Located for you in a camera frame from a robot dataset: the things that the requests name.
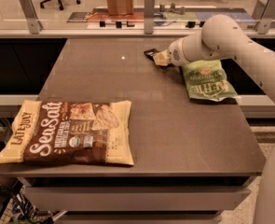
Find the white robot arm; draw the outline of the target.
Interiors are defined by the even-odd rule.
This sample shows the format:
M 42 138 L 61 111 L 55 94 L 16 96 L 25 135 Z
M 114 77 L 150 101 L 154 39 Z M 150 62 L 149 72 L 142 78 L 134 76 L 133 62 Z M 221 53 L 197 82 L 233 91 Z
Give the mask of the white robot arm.
M 254 42 L 226 15 L 214 15 L 200 31 L 175 40 L 154 62 L 182 66 L 224 58 L 236 62 L 275 104 L 275 52 Z M 253 224 L 275 224 L 275 148 L 261 176 Z

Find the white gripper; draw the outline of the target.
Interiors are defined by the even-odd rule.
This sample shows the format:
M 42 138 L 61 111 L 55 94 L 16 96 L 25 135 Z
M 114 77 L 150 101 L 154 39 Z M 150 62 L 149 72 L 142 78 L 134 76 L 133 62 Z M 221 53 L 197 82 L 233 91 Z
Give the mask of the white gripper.
M 189 63 L 183 52 L 183 38 L 173 41 L 168 50 L 158 51 L 153 55 L 154 63 L 157 66 L 167 66 L 170 63 L 175 66 L 183 66 Z

